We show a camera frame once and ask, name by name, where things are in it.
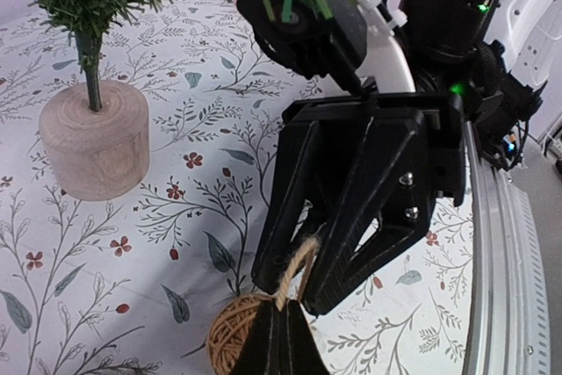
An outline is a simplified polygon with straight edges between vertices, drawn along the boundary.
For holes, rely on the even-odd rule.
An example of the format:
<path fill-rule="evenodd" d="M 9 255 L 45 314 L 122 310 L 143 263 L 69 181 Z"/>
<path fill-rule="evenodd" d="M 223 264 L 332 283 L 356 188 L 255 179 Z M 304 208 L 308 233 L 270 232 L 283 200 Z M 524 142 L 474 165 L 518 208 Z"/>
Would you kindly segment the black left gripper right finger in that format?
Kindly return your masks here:
<path fill-rule="evenodd" d="M 300 303 L 289 300 L 280 315 L 280 375 L 328 375 Z"/>

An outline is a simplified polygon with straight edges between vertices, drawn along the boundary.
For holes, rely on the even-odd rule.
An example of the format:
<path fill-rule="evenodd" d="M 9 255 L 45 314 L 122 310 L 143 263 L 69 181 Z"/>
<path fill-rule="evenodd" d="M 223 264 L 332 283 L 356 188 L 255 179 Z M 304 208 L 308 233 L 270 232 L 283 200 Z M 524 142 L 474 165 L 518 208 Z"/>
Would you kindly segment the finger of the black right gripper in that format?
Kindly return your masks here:
<path fill-rule="evenodd" d="M 321 230 L 335 211 L 345 182 L 336 175 L 335 155 L 325 149 L 319 120 L 286 125 L 278 138 L 277 160 L 268 211 L 251 277 L 261 290 L 276 291 L 288 262 L 306 236 L 295 235 L 302 207 L 313 205 L 306 228 L 320 239 Z"/>

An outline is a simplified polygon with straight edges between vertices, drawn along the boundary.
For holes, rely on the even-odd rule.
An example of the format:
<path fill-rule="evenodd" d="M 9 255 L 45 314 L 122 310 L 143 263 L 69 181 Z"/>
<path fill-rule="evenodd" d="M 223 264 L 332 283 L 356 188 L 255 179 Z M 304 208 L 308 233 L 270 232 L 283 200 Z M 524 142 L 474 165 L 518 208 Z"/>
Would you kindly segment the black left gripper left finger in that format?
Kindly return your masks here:
<path fill-rule="evenodd" d="M 231 375 L 278 374 L 280 315 L 273 298 L 260 303 Z"/>

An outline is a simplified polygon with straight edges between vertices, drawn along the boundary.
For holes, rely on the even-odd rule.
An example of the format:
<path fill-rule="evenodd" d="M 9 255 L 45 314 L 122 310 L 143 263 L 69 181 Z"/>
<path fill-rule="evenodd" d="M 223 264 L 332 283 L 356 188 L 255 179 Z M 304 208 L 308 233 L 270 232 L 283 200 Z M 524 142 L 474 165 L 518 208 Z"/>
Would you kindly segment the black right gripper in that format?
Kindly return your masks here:
<path fill-rule="evenodd" d="M 318 316 L 422 238 L 434 191 L 463 203 L 464 116 L 458 97 L 438 91 L 297 100 L 282 113 L 288 126 L 305 118 L 321 122 L 336 175 L 346 174 L 302 299 Z"/>

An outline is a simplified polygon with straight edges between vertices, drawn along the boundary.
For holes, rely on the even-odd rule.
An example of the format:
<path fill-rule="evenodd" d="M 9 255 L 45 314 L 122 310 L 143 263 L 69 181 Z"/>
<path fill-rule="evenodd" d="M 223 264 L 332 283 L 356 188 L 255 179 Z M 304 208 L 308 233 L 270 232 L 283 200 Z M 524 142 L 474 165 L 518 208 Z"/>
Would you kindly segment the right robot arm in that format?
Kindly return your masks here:
<path fill-rule="evenodd" d="M 251 278 L 267 293 L 306 242 L 306 310 L 330 312 L 465 195 L 465 127 L 498 169 L 547 83 L 556 0 L 236 0 L 260 48 L 340 97 L 282 115 L 270 205 Z"/>

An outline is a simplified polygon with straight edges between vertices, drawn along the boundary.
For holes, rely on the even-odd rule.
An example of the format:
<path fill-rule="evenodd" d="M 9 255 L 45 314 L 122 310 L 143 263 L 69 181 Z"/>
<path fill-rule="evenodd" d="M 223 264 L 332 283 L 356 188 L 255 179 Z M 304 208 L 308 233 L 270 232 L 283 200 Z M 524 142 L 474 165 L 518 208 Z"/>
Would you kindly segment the small green christmas tree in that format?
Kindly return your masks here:
<path fill-rule="evenodd" d="M 43 20 L 37 12 L 1 34 L 2 198 L 31 198 L 54 181 L 32 116 L 83 80 L 67 36 Z M 264 200 L 281 110 L 294 98 L 337 91 L 330 79 L 308 80 L 271 61 L 231 0 L 176 0 L 138 12 L 105 35 L 99 75 L 151 103 L 145 207 Z"/>

